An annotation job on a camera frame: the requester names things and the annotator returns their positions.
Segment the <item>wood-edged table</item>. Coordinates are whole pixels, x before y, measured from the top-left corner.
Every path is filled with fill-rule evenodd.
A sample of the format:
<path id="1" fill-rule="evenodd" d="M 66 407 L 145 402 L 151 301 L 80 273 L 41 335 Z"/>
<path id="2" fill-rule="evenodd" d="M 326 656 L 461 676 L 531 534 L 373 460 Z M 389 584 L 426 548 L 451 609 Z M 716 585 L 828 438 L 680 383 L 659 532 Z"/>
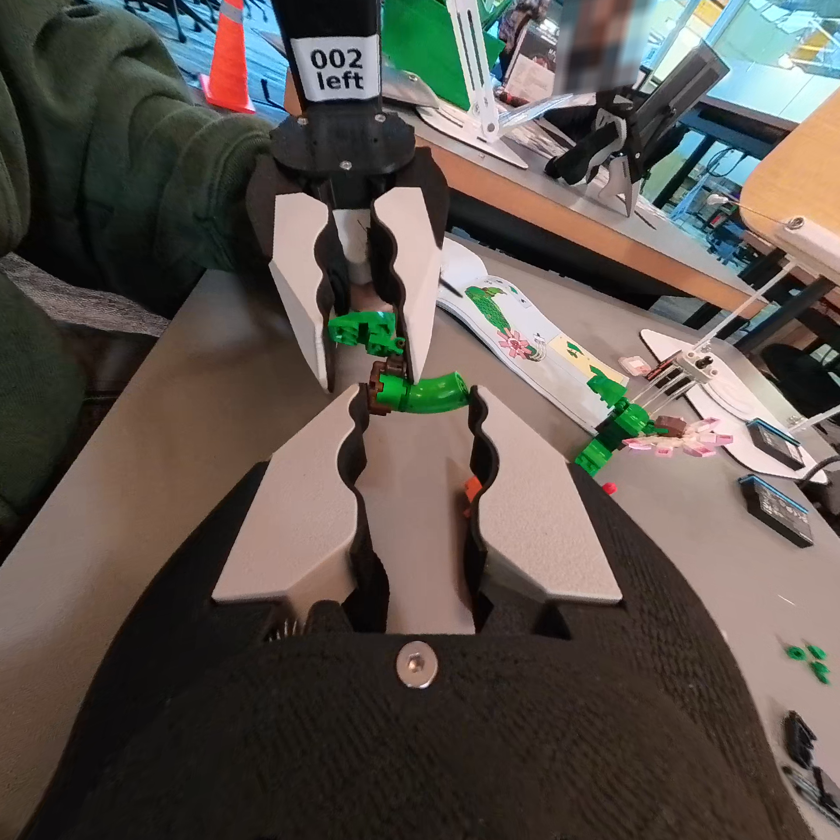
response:
<path id="1" fill-rule="evenodd" d="M 661 297 L 695 298 L 733 310 L 753 294 L 669 220 L 623 215 L 583 192 L 552 181 L 543 160 L 519 152 L 527 170 L 500 161 L 427 126 L 412 110 L 391 107 L 411 123 L 447 180 L 448 229 L 523 263 L 577 280 L 648 310 Z"/>

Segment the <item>black monitor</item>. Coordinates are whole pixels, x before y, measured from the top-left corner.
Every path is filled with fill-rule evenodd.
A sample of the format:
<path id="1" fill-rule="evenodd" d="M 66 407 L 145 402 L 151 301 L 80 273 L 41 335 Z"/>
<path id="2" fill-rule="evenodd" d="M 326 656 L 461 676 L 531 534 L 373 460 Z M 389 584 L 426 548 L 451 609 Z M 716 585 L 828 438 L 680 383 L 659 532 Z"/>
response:
<path id="1" fill-rule="evenodd" d="M 729 70 L 715 50 L 701 41 L 636 109 L 627 136 L 633 138 L 633 145 L 626 147 L 634 198 L 654 165 L 657 144 Z"/>

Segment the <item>green lego stem pink flower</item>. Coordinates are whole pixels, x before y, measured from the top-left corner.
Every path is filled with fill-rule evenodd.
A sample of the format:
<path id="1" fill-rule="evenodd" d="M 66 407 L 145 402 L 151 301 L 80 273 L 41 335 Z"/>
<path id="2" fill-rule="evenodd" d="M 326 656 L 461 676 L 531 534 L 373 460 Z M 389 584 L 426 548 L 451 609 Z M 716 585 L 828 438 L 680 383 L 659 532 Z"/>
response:
<path id="1" fill-rule="evenodd" d="M 596 429 L 592 441 L 574 458 L 574 463 L 589 476 L 595 476 L 621 449 L 651 452 L 658 458 L 672 458 L 682 452 L 693 458 L 714 456 L 719 448 L 729 446 L 734 437 L 718 431 L 714 417 L 688 423 L 680 416 L 659 415 L 652 418 L 642 406 L 627 398 L 627 387 L 598 369 L 588 387 L 610 409 Z"/>

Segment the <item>pile of black lego pieces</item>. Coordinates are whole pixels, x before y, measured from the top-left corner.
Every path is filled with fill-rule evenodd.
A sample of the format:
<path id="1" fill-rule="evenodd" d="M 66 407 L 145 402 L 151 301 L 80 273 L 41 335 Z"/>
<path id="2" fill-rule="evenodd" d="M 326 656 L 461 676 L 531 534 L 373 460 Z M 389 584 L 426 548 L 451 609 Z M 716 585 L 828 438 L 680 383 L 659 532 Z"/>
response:
<path id="1" fill-rule="evenodd" d="M 782 730 L 784 747 L 792 761 L 782 767 L 784 776 L 805 802 L 839 827 L 839 787 L 815 762 L 816 735 L 795 710 L 784 716 Z"/>

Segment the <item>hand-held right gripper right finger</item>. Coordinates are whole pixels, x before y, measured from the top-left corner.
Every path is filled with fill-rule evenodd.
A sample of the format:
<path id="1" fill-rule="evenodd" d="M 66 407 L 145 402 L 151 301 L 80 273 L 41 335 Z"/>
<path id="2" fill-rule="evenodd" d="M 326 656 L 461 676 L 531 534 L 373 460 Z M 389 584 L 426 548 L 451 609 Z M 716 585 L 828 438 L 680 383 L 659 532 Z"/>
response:
<path id="1" fill-rule="evenodd" d="M 540 605 L 618 606 L 623 592 L 571 464 L 487 386 L 469 395 L 469 463 L 455 496 L 463 603 L 480 607 L 502 591 Z M 463 486 L 473 475 L 483 490 L 466 519 Z"/>

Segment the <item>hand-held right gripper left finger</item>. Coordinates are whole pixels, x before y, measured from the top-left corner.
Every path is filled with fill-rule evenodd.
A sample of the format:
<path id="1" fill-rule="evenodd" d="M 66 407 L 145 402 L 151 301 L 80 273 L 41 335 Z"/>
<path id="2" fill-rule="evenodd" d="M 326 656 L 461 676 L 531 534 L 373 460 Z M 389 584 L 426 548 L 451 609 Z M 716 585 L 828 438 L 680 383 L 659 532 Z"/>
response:
<path id="1" fill-rule="evenodd" d="M 384 631 L 390 585 L 358 478 L 367 466 L 368 388 L 353 384 L 270 457 L 213 590 L 217 603 L 275 602 L 298 619 L 341 604 Z"/>

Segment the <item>person's left forearm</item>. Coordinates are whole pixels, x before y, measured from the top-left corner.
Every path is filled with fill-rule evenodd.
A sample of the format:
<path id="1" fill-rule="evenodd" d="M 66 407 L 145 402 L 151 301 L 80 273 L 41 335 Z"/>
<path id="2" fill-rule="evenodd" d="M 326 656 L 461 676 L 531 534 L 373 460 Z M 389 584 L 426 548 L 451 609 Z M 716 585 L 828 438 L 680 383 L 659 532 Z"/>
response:
<path id="1" fill-rule="evenodd" d="M 151 26 L 97 3 L 2 2 L 2 254 L 102 283 L 260 262 L 245 188 L 269 125 L 192 100 Z"/>

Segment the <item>orange traffic cone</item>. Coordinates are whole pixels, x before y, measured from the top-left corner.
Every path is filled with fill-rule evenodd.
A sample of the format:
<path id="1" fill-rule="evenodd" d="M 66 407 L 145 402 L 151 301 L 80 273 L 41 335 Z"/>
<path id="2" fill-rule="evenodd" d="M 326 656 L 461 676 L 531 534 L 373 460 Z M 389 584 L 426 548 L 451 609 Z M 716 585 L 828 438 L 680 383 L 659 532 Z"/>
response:
<path id="1" fill-rule="evenodd" d="M 244 7 L 243 1 L 220 3 L 211 69 L 199 81 L 208 105 L 255 114 L 248 89 Z"/>

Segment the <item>white base board with rods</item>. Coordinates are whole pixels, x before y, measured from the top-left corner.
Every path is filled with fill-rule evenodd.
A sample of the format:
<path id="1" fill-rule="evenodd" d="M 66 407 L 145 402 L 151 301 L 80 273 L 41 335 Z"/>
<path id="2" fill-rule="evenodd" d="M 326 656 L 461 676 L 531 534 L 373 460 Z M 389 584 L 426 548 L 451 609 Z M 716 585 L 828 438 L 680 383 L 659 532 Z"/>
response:
<path id="1" fill-rule="evenodd" d="M 784 422 L 777 419 L 725 363 L 720 351 L 726 344 L 719 340 L 724 329 L 739 318 L 744 309 L 755 301 L 761 301 L 764 292 L 769 291 L 795 266 L 794 261 L 788 261 L 771 280 L 724 318 L 716 328 L 703 334 L 699 339 L 687 342 L 651 329 L 642 330 L 640 338 L 656 361 L 666 364 L 667 374 L 672 371 L 677 374 L 677 378 L 673 381 L 667 381 L 664 375 L 657 375 L 652 378 L 653 386 L 660 385 L 661 392 L 666 393 L 669 387 L 678 385 L 683 379 L 689 378 L 686 399 L 700 417 L 719 419 L 717 430 L 734 437 L 733 443 L 724 448 L 741 466 L 762 476 L 801 480 L 817 463 L 795 435 L 796 432 L 805 430 L 807 422 L 794 422 L 792 428 L 788 428 Z M 746 423 L 756 417 L 786 432 L 802 445 L 805 462 L 803 469 L 793 471 L 752 445 Z"/>

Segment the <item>green lego base piece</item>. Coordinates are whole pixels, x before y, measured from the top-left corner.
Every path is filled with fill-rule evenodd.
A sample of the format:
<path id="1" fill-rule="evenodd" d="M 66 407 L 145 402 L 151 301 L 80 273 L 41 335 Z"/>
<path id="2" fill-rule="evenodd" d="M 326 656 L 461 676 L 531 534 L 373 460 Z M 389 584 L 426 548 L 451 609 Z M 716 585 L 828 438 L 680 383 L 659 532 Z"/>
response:
<path id="1" fill-rule="evenodd" d="M 367 354 L 378 358 L 403 355 L 405 349 L 393 311 L 351 311 L 331 318 L 328 334 L 336 344 L 364 347 Z"/>

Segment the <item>grey cloth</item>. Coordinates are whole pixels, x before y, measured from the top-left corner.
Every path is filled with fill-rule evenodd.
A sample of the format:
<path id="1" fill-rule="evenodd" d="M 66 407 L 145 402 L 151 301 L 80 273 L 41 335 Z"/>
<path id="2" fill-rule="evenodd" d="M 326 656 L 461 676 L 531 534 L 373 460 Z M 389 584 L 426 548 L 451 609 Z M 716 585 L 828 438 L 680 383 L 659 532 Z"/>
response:
<path id="1" fill-rule="evenodd" d="M 160 338 L 170 320 L 118 294 L 72 286 L 16 254 L 1 258 L 5 276 L 54 321 Z"/>

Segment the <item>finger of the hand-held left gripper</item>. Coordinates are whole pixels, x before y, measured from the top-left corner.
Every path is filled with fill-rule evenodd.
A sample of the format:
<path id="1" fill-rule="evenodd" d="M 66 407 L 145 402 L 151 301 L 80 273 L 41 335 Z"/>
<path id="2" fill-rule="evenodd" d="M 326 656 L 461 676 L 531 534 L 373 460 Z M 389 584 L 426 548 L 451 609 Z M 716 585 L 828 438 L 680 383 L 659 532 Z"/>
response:
<path id="1" fill-rule="evenodd" d="M 395 309 L 406 341 L 409 375 L 416 384 L 423 375 L 434 329 L 442 248 L 419 187 L 395 187 L 376 198 L 371 222 L 392 247 L 386 277 L 396 283 Z"/>
<path id="2" fill-rule="evenodd" d="M 332 392 L 329 321 L 350 309 L 350 273 L 327 204 L 303 192 L 275 197 L 269 270 L 304 360 L 322 389 Z"/>

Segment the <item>lego instruction booklet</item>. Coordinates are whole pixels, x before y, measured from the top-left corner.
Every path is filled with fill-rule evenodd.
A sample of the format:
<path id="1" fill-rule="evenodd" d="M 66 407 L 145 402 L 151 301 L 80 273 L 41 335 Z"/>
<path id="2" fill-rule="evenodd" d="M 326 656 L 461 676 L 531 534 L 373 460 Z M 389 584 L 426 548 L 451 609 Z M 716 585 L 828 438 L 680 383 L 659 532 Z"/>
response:
<path id="1" fill-rule="evenodd" d="M 491 275 L 467 247 L 446 239 L 437 306 L 541 396 L 592 433 L 610 408 L 589 386 L 604 375 L 627 387 L 628 376 L 551 322 L 521 286 Z"/>

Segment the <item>curved green lego tube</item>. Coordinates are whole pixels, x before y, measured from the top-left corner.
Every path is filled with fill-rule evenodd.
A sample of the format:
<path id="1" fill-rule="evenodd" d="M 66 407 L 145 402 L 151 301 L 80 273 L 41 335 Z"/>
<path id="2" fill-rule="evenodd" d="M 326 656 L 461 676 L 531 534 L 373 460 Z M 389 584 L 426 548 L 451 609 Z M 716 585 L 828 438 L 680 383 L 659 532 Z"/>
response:
<path id="1" fill-rule="evenodd" d="M 412 382 L 405 368 L 399 356 L 373 363 L 367 386 L 370 414 L 449 413 L 469 404 L 469 388 L 460 373 Z"/>

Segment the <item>round wooden table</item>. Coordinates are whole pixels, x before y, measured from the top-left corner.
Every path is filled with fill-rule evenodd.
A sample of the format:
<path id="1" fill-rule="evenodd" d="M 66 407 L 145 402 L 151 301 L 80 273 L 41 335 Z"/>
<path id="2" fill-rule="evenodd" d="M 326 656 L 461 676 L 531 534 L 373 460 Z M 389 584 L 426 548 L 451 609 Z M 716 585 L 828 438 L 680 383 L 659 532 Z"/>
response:
<path id="1" fill-rule="evenodd" d="M 838 285 L 838 91 L 753 170 L 739 210 L 755 235 Z"/>

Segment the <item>black and white device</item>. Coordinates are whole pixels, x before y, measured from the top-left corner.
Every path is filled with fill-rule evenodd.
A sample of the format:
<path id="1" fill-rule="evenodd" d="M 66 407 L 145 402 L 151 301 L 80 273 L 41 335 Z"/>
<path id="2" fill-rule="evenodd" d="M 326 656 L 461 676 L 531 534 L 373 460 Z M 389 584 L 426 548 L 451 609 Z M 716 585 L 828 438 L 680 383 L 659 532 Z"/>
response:
<path id="1" fill-rule="evenodd" d="M 552 158 L 545 173 L 573 186 L 591 183 L 601 168 L 607 182 L 598 193 L 602 203 L 623 200 L 627 217 L 634 214 L 644 176 L 655 145 L 669 128 L 674 106 L 658 93 L 636 105 L 618 91 L 600 92 L 592 130 L 573 148 Z"/>

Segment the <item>white metal stand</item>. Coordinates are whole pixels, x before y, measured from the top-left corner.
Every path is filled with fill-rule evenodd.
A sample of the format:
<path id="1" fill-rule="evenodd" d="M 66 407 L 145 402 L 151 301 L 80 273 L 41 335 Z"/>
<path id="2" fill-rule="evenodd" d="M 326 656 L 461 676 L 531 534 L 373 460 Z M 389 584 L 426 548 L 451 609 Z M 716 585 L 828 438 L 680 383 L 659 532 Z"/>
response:
<path id="1" fill-rule="evenodd" d="M 493 94 L 477 2 L 447 1 L 445 4 L 469 107 L 460 110 L 441 101 L 435 108 L 415 106 L 415 111 L 426 125 L 439 133 L 526 171 L 528 164 L 501 140 L 500 114 Z"/>

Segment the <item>green box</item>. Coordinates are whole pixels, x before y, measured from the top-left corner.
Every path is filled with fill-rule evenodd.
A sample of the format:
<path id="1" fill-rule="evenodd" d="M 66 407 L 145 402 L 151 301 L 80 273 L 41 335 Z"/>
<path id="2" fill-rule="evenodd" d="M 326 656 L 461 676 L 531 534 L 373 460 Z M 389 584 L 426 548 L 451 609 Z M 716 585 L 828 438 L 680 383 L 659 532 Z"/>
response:
<path id="1" fill-rule="evenodd" d="M 486 52 L 486 81 L 476 79 L 478 88 L 491 95 L 494 70 L 505 48 L 504 41 L 491 30 L 511 2 L 473 2 L 475 32 L 466 21 L 459 28 L 452 21 L 451 2 L 387 1 L 382 3 L 381 48 L 384 59 L 399 70 L 412 73 L 425 82 L 440 99 L 462 110 L 469 110 L 469 73 L 461 64 L 463 44 L 483 45 Z"/>

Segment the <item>black battery pack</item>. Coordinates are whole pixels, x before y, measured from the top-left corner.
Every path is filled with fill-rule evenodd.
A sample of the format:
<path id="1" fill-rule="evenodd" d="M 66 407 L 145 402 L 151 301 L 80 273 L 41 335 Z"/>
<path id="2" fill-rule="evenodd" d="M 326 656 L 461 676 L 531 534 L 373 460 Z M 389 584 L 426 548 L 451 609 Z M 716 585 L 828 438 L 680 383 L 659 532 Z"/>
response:
<path id="1" fill-rule="evenodd" d="M 739 478 L 737 485 L 750 515 L 800 549 L 814 545 L 811 523 L 802 505 L 754 474 Z"/>
<path id="2" fill-rule="evenodd" d="M 793 471 L 805 467 L 804 449 L 792 436 L 759 417 L 746 423 L 752 445 Z"/>

